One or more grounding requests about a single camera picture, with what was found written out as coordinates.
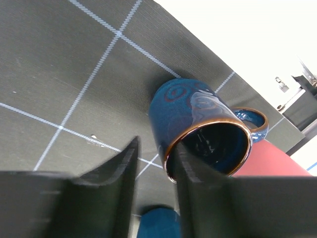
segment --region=dark blue cup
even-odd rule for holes
[[[170,154],[177,143],[215,170],[232,175],[246,161],[253,142],[264,139],[268,131],[263,113],[229,109],[208,85],[186,78],[168,81],[156,91],[149,118],[163,167],[173,182]],[[257,128],[248,128],[243,120]]]

